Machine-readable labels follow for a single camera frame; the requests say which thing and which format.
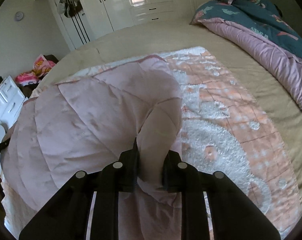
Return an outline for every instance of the folded pink blanket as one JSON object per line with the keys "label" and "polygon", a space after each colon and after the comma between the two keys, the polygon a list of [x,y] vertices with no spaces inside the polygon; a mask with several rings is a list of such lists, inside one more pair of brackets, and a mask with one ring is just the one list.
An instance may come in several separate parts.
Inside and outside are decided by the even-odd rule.
{"label": "folded pink blanket", "polygon": [[195,17],[193,23],[203,24],[244,49],[281,83],[302,110],[302,59],[235,22]]}

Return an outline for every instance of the teal floral duvet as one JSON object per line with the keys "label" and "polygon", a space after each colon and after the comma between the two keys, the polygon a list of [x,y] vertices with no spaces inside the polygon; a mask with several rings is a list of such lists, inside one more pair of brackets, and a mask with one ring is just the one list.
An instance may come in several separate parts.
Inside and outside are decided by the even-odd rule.
{"label": "teal floral duvet", "polygon": [[240,24],[302,59],[302,38],[283,20],[269,0],[214,0],[196,11],[193,23],[221,18]]}

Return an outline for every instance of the white wall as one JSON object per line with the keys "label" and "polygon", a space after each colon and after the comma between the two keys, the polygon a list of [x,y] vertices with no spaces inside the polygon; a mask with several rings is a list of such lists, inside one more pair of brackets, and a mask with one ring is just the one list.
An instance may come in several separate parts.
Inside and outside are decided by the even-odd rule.
{"label": "white wall", "polygon": [[[17,11],[24,13],[14,21]],[[70,52],[53,17],[48,0],[5,0],[0,7],[0,76],[31,70],[40,55],[59,60]]]}

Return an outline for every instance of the white wardrobe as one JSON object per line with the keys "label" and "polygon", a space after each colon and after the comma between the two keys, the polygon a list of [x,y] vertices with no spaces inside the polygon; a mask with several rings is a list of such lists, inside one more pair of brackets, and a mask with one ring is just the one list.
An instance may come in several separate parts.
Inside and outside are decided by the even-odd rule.
{"label": "white wardrobe", "polygon": [[[142,24],[151,21],[173,20],[181,17],[192,18],[195,10],[209,0],[80,0],[83,12],[80,17],[83,22],[88,23],[87,33],[92,33],[95,39],[113,31],[126,27]],[[62,34],[69,39],[66,34],[68,28],[65,26],[61,30]]]}

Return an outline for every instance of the mattress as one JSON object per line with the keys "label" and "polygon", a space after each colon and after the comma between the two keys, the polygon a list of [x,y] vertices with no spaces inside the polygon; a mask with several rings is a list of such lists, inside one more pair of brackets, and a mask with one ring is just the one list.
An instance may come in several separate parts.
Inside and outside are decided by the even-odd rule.
{"label": "mattress", "polygon": [[250,55],[205,27],[189,25],[189,19],[125,28],[90,42],[62,59],[38,88],[59,82],[91,66],[195,46],[204,47],[215,55],[272,119],[291,158],[302,213],[302,112],[279,82]]}

